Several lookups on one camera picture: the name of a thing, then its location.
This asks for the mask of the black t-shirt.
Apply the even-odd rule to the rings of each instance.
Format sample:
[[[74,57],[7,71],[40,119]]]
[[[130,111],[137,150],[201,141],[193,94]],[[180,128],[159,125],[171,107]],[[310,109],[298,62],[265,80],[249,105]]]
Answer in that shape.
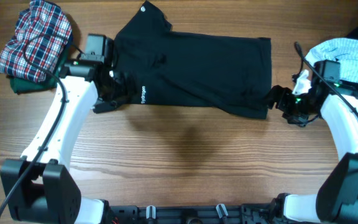
[[[215,107],[267,117],[269,38],[174,32],[164,13],[146,1],[116,35],[114,53],[115,70],[134,77],[133,104]]]

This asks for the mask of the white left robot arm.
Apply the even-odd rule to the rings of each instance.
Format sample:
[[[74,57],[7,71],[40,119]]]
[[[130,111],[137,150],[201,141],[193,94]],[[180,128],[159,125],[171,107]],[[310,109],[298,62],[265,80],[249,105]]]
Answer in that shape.
[[[106,200],[82,196],[70,175],[76,139],[88,113],[115,110],[135,94],[135,78],[102,61],[68,60],[58,74],[58,88],[35,138],[19,159],[0,170],[12,219],[34,223],[112,223]]]

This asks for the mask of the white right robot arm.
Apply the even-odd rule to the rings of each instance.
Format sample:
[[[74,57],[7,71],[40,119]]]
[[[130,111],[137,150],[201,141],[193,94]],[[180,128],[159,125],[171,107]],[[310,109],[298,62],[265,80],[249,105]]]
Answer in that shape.
[[[290,123],[306,126],[316,114],[329,126],[339,162],[317,194],[276,200],[281,219],[298,223],[358,223],[358,93],[338,72],[294,75],[294,89],[274,86],[266,97]]]

